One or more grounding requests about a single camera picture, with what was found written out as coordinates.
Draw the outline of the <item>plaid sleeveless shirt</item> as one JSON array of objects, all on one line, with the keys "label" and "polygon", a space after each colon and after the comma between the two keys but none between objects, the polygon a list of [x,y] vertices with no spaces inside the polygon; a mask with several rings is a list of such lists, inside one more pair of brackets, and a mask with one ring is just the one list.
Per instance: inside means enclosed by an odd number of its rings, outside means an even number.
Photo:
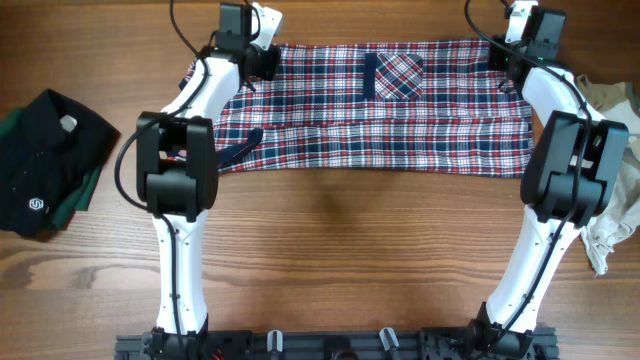
[{"label": "plaid sleeveless shirt", "polygon": [[275,77],[239,88],[213,123],[217,148],[260,144],[243,171],[378,168],[520,177],[533,150],[532,110],[478,39],[284,44]]}]

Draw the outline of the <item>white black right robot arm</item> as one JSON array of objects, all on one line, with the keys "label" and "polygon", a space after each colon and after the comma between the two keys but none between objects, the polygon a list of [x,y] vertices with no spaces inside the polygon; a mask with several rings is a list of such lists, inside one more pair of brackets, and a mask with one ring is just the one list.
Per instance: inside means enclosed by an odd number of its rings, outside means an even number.
[{"label": "white black right robot arm", "polygon": [[521,180],[523,225],[504,275],[447,341],[478,359],[521,359],[540,344],[538,309],[565,250],[610,202],[629,131],[587,103],[567,67],[505,37],[489,43],[490,62],[507,71],[544,130]]}]

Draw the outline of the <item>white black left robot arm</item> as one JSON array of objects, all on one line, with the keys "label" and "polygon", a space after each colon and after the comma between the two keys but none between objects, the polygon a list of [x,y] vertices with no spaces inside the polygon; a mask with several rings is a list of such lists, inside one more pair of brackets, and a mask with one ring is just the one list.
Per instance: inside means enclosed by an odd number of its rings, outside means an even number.
[{"label": "white black left robot arm", "polygon": [[202,242],[218,170],[241,160],[262,139],[254,129],[243,143],[217,149],[213,122],[250,78],[272,80],[280,57],[275,45],[203,50],[178,97],[137,120],[136,187],[153,217],[161,270],[156,324],[141,340],[147,358],[198,359],[206,349]]}]

